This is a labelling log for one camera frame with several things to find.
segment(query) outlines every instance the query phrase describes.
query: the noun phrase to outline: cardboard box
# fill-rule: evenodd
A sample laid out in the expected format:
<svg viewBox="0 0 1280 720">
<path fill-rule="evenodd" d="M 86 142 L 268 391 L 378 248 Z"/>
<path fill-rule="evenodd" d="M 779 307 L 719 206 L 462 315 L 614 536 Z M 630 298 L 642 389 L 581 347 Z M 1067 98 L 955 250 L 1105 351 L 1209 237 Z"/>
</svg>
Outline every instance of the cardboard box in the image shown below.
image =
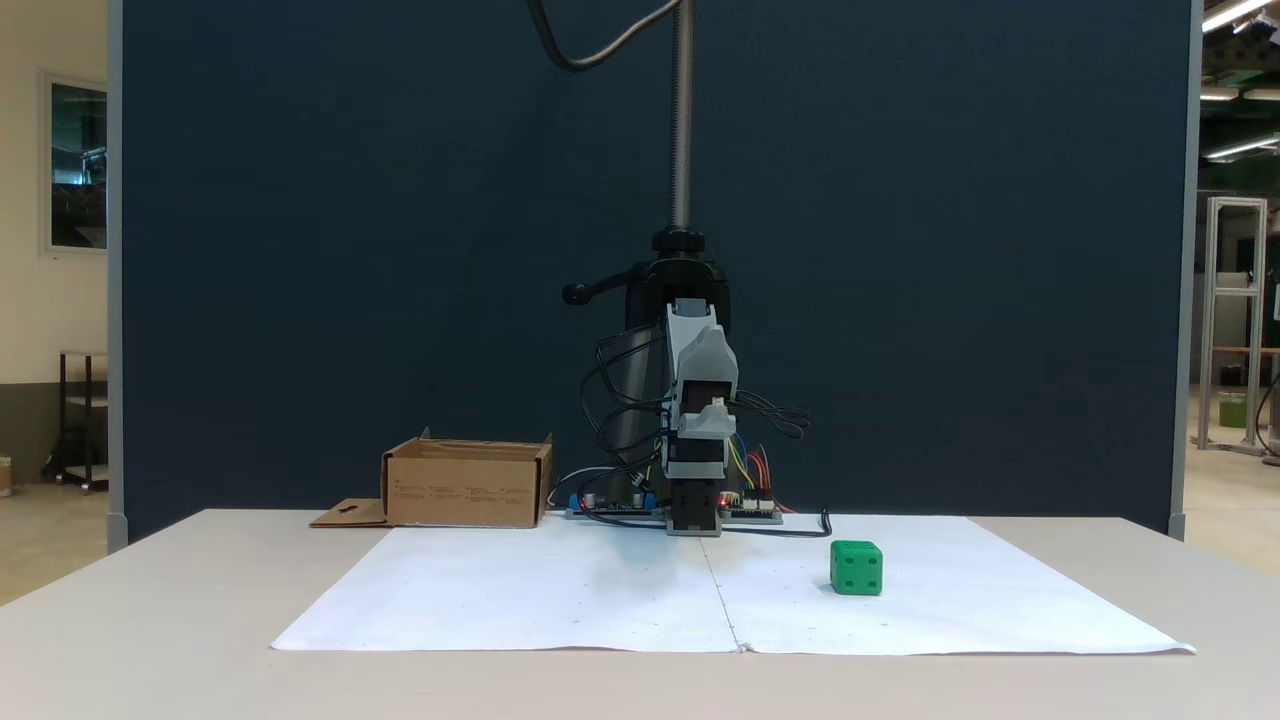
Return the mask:
<svg viewBox="0 0 1280 720">
<path fill-rule="evenodd" d="M 349 498 L 312 528 L 532 528 L 547 507 L 552 438 L 541 443 L 411 439 L 383 454 L 381 497 Z"/>
</svg>

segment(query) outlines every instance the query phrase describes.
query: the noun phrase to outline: paper seam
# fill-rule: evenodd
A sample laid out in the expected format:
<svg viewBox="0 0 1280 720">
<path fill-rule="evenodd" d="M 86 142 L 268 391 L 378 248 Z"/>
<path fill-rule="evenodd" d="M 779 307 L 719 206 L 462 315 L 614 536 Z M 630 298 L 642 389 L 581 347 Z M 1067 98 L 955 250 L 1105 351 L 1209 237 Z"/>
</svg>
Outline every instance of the paper seam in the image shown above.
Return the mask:
<svg viewBox="0 0 1280 720">
<path fill-rule="evenodd" d="M 724 603 L 724 593 L 719 592 L 719 580 L 716 579 L 716 569 L 712 568 L 712 559 L 707 556 L 707 544 L 703 538 L 698 538 L 698 547 L 703 550 L 703 561 L 707 562 L 707 571 L 712 575 L 712 583 L 716 584 L 716 597 L 721 601 L 721 610 L 724 612 L 724 624 L 728 625 L 728 634 L 733 638 L 733 646 L 737 647 L 737 652 L 742 652 L 742 643 L 737 639 L 737 629 L 733 628 L 733 620 L 728 616 L 728 605 Z"/>
</svg>

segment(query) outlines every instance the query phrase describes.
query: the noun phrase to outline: green cube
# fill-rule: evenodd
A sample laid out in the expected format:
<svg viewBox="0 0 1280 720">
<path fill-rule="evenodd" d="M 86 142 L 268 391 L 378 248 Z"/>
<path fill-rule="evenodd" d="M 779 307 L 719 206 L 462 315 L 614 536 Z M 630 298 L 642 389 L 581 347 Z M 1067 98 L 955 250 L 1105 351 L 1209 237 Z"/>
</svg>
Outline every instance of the green cube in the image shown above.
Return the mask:
<svg viewBox="0 0 1280 720">
<path fill-rule="evenodd" d="M 840 594 L 879 594 L 884 588 L 884 556 L 876 543 L 831 543 L 831 587 Z"/>
</svg>

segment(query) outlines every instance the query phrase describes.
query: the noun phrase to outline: white table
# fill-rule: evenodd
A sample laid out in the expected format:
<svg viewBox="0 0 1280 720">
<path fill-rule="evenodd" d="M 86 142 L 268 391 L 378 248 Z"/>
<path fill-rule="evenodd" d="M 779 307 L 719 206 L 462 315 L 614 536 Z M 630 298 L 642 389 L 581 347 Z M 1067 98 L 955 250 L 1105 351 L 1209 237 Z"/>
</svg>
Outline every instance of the white table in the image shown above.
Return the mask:
<svg viewBox="0 0 1280 720">
<path fill-rule="evenodd" d="M 1199 655 L 269 650 L 387 532 L 316 515 L 205 511 L 0 607 L 0 717 L 1280 717 L 1280 579 L 1121 520 L 975 519 Z"/>
</svg>

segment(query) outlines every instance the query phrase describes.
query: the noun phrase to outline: window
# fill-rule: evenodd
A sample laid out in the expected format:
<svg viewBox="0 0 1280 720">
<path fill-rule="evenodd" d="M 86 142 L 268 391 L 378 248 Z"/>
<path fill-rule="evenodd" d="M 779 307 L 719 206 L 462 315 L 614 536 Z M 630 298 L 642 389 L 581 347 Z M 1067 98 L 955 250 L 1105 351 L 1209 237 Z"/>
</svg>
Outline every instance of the window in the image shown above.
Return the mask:
<svg viewBox="0 0 1280 720">
<path fill-rule="evenodd" d="M 106 250 L 106 87 L 41 73 L 41 250 Z"/>
</svg>

